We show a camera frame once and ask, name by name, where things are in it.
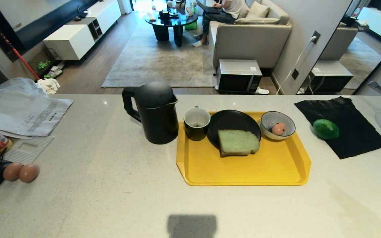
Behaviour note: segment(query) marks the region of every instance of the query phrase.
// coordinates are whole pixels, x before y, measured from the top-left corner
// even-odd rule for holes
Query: patterned bowl
[[[271,128],[279,122],[286,125],[286,131],[281,136],[271,132]],[[278,111],[268,111],[264,113],[261,116],[260,128],[261,132],[265,134],[266,137],[273,140],[284,140],[296,131],[296,126],[292,119]]]

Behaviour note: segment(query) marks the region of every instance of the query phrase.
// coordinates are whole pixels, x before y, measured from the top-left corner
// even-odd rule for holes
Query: beige sofa
[[[246,0],[246,4],[250,7],[254,1],[260,2]],[[261,4],[270,6],[267,17],[278,18],[278,24],[210,22],[208,41],[214,68],[218,68],[219,59],[255,59],[262,69],[274,68],[292,27],[289,15],[276,4],[270,0],[262,0]]]
[[[338,27],[318,60],[339,61],[357,33],[357,28]]]

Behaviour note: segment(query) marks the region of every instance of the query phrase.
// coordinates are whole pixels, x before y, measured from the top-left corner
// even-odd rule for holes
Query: egg
[[[32,182],[39,174],[39,166],[36,164],[26,164],[19,173],[22,182]]]
[[[286,125],[278,122],[271,128],[271,132],[281,136],[286,131]]]
[[[21,168],[23,167],[22,164],[18,162],[14,162],[9,164],[3,172],[3,178],[7,181],[14,181],[19,177],[19,173]]]

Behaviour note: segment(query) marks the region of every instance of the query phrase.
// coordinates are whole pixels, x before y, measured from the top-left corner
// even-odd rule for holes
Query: microwave
[[[314,94],[330,94],[340,92],[353,75],[340,62],[335,60],[319,60],[308,74],[303,84],[305,94],[310,95],[310,84]]]
[[[219,61],[216,86],[219,92],[256,92],[263,76],[256,60]]]

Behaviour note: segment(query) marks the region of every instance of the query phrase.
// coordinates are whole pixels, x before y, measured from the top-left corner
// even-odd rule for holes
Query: rug
[[[151,24],[139,20],[110,73],[101,87],[124,88],[158,81],[171,87],[214,87],[214,67],[208,46],[193,47],[193,35],[202,32],[202,17],[198,29],[183,29],[182,46],[174,43],[169,28],[168,42],[157,41]]]
[[[380,61],[380,54],[355,37],[339,60],[354,75],[344,88],[357,89]]]

